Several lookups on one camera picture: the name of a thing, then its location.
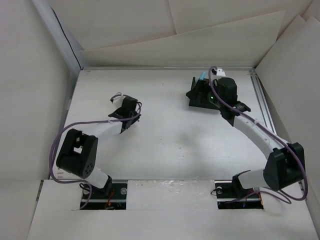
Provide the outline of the blue cap highlighter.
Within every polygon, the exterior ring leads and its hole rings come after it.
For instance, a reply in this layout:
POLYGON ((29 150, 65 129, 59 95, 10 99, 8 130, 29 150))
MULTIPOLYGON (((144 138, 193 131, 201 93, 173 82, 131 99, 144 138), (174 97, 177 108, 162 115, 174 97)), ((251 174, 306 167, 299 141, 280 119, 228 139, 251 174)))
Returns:
POLYGON ((202 72, 198 80, 203 81, 206 77, 206 72, 202 72))

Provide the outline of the black slotted organizer container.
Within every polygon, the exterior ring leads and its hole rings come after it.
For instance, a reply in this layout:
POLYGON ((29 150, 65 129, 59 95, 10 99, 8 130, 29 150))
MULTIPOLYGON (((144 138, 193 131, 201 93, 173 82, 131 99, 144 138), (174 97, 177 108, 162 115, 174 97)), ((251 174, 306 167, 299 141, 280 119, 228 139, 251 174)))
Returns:
POLYGON ((216 96, 213 94, 209 79, 196 79, 193 77, 190 91, 186 93, 189 98, 189 106, 203 109, 218 110, 214 104, 216 96))

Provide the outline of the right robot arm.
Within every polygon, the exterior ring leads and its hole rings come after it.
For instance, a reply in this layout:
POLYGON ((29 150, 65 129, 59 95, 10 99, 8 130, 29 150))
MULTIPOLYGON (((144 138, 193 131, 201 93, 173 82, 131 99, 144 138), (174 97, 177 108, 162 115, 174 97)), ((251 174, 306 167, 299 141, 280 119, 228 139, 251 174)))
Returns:
POLYGON ((247 169, 232 178, 231 191, 243 197, 253 188, 280 191, 306 179, 304 148, 298 142, 280 138, 251 114, 251 109, 239 101, 237 84, 229 77, 214 80, 193 78, 186 93, 192 107, 218 110, 233 128, 242 132, 262 152, 263 166, 247 169))

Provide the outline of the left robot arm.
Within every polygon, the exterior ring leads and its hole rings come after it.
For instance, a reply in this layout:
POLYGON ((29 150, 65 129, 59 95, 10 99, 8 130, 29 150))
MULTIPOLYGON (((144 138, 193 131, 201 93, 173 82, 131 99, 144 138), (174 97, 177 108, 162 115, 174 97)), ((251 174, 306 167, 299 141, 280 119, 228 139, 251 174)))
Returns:
POLYGON ((83 130, 67 131, 55 162, 59 169, 85 180, 103 199, 111 194, 112 178, 96 166, 98 144, 129 129, 139 120, 142 107, 136 98, 119 93, 110 101, 118 101, 120 106, 108 119, 88 122, 83 130))

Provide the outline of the aluminium rail right side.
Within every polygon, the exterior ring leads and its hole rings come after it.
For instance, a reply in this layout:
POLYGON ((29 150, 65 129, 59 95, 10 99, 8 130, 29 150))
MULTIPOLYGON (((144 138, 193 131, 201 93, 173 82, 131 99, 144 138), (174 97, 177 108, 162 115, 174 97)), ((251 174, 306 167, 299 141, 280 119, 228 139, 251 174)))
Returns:
MULTIPOLYGON (((262 116, 263 116, 263 123, 265 124, 265 127, 268 128, 268 130, 270 132, 272 132, 274 135, 277 135, 277 131, 273 122, 273 118, 271 116, 271 112, 270 112, 270 108, 269 105, 267 103, 267 99, 265 96, 265 93, 263 91, 263 86, 262 83, 258 77, 258 74, 256 73, 255 68, 252 68, 249 70, 249 76, 251 78, 252 81, 252 85, 256 94, 256 98, 260 107, 260 110, 262 112, 262 116)), ((307 199, 307 193, 308 193, 308 187, 305 188, 305 181, 304 180, 300 180, 298 181, 299 187, 301 189, 301 193, 302 193, 302 197, 303 197, 303 201, 305 201, 307 199)), ((288 197, 291 200, 295 200, 298 201, 298 199, 302 198, 302 197, 293 197, 290 196, 288 193, 282 191, 282 194, 284 194, 286 197, 288 197)))

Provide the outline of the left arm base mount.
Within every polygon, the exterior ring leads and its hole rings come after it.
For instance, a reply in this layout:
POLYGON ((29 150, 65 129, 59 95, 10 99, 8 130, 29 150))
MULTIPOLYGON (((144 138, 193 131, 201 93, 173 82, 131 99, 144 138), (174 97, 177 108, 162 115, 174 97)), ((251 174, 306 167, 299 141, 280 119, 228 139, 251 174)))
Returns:
POLYGON ((107 187, 106 191, 92 187, 91 197, 88 184, 80 183, 82 195, 81 210, 126 210, 128 181, 116 180, 107 187))

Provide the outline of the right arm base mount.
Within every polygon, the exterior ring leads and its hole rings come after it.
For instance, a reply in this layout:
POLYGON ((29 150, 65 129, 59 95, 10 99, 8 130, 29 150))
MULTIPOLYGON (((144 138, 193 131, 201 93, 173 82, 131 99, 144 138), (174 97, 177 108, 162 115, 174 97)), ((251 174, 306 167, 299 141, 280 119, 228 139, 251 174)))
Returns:
POLYGON ((239 176, 244 172, 232 177, 232 180, 216 180, 214 189, 210 192, 216 197, 219 210, 263 210, 263 202, 259 193, 254 193, 253 188, 244 189, 240 184, 239 176))

